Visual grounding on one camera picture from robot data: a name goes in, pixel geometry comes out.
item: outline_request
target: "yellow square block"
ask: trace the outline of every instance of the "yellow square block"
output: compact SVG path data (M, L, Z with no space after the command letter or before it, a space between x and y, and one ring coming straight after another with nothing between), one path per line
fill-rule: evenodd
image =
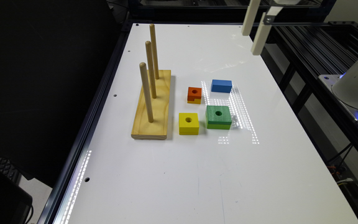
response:
M192 133L181 133L179 132L180 135L198 135L198 131L197 132L192 132Z
M197 113L179 113L179 134L196 133L198 134L198 114Z
M194 99L194 101L187 101L187 103L201 104L201 99Z

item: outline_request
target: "black cable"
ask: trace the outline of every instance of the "black cable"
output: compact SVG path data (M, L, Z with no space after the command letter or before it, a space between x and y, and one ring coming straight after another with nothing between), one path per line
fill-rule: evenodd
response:
M348 155L349 152L352 150L352 148L353 148L353 146L351 146L351 148L347 151L347 153L346 153L345 156L343 157L342 161L341 161L341 162L339 163L339 165L336 167L335 172L337 172L337 171L339 170L339 168L341 168L343 161L345 161L347 155Z
M31 218L32 218L32 215L34 214L34 208L32 207L32 205L31 205L30 211L31 211L31 213L30 213L30 218L27 220L27 222L26 222L25 224L28 224L28 223L29 223L29 221L30 221Z
M349 143L341 152L339 152L338 154L336 154L334 157L332 157L330 160L327 161L327 165L329 166L329 163L332 162L332 161L335 161L337 158L339 158L342 153L344 151L346 151L350 146L352 145L352 143Z
M117 6L121 6L121 7L124 7L126 9L129 9L128 7L126 6L123 6L122 4L118 4L118 3L115 3L115 2L109 2L109 1L106 1L107 3L110 3L110 4L116 4Z

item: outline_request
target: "yellow block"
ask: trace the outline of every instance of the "yellow block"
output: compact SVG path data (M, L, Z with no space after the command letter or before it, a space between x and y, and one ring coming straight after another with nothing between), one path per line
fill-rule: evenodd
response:
M157 98L152 98L154 121L150 123L147 119L142 87L131 132L131 137L134 139L164 140L167 138L171 70L159 70L158 74L160 78L155 81Z
M194 101L187 101L187 103L201 104L201 99L194 99Z
M192 133L179 133L180 135L198 135L198 131L197 132L192 132Z
M198 134L199 128L197 113L179 113L179 134Z

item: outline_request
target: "wooden base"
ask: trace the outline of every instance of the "wooden base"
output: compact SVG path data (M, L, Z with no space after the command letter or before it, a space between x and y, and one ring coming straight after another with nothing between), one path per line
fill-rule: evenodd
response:
M164 140L167 138L171 70L159 70L155 81L157 98L152 98L154 122L147 119L143 88L140 91L131 137L134 139Z

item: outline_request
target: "keyboard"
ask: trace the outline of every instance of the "keyboard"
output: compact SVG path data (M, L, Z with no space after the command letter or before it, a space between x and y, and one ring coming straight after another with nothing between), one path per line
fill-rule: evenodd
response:
M19 185L20 172L9 162L9 160L2 157L0 157L0 172L16 185Z

